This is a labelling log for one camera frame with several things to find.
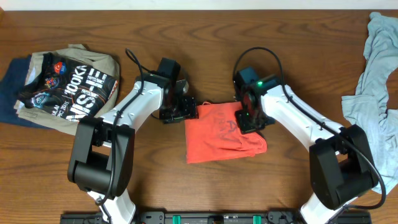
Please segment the red printed t-shirt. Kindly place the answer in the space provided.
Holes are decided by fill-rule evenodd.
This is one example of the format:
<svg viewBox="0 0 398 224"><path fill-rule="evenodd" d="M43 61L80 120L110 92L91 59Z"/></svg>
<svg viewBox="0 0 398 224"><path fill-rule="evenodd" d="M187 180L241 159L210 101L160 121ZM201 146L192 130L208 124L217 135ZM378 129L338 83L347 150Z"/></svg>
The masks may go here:
<svg viewBox="0 0 398 224"><path fill-rule="evenodd" d="M197 106L198 118L185 122L188 164L253 157L267 151L261 135L241 133L234 115L241 109L239 102Z"/></svg>

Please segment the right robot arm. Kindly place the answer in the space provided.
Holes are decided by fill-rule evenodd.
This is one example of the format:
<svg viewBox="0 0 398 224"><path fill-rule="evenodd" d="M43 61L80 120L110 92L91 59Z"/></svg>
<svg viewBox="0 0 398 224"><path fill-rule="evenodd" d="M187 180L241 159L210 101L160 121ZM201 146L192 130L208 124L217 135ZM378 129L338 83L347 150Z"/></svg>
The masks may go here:
<svg viewBox="0 0 398 224"><path fill-rule="evenodd" d="M233 84L243 107L235 113L243 134L278 122L308 151L313 193L295 223L334 223L380 182L362 128L346 128L324 117L275 76L260 79L241 72L233 77Z"/></svg>

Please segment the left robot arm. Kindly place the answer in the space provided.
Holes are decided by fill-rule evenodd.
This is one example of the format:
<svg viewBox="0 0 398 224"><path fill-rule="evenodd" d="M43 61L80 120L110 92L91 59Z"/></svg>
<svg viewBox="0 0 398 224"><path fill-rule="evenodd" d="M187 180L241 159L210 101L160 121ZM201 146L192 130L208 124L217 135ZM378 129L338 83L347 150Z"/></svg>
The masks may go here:
<svg viewBox="0 0 398 224"><path fill-rule="evenodd" d="M133 223L136 206L127 186L135 134L154 111L159 111L165 124L196 118L196 102L187 96L188 88L186 80L173 75L147 73L137 78L131 92L112 110L80 120L67 177L98 204L101 212L94 220Z"/></svg>

